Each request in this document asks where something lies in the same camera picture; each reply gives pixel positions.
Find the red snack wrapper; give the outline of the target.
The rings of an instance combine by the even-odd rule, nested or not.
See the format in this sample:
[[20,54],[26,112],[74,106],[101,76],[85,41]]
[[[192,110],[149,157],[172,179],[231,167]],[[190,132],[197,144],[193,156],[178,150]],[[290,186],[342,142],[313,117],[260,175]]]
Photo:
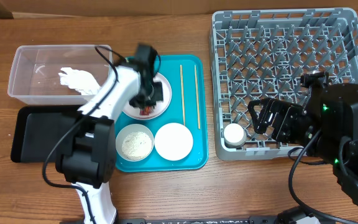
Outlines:
[[146,106],[145,108],[140,109],[139,114],[141,116],[149,116],[154,112],[153,106]]

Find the white bowl with rice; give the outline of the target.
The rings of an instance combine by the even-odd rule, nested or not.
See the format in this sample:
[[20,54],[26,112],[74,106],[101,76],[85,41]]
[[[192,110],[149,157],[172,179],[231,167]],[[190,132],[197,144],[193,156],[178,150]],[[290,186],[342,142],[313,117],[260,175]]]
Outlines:
[[138,162],[152,152],[154,135],[142,124],[130,124],[120,130],[116,136],[116,151],[129,162]]

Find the white cup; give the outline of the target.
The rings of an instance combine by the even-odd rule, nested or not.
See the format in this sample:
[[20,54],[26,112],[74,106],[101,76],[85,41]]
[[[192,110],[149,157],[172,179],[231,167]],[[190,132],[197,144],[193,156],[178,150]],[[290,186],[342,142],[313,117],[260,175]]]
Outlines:
[[240,148],[247,140],[246,132],[237,123],[227,125],[223,130],[223,137],[228,148]]

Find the white napkin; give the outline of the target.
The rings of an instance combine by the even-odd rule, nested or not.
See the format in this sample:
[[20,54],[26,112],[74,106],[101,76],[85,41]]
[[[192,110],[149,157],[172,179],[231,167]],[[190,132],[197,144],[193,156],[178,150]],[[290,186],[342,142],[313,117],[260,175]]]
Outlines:
[[58,75],[61,85],[67,86],[81,95],[96,95],[101,88],[95,77],[84,70],[62,67]]

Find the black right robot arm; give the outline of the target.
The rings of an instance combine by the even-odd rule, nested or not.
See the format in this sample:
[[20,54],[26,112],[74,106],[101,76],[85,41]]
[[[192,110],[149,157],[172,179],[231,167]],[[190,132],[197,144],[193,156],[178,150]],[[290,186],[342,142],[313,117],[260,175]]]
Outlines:
[[308,89],[302,105],[265,98],[247,108],[254,131],[272,127],[277,142],[306,147],[311,157],[333,165],[342,191],[358,206],[358,84],[332,84],[328,72],[308,72],[300,84]]

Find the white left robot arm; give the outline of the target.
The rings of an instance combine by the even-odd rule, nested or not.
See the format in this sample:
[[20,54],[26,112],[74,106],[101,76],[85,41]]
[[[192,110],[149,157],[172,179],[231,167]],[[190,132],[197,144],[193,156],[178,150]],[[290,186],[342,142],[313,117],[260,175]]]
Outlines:
[[61,118],[62,137],[52,148],[55,168],[65,184],[47,177],[48,156],[42,167],[46,184],[76,190],[85,217],[84,223],[116,223],[117,210],[110,197],[109,180],[116,163],[114,125],[126,104],[144,109],[163,99],[163,90],[154,76],[159,70],[150,59],[124,58],[110,63],[111,74],[97,94],[72,114]]

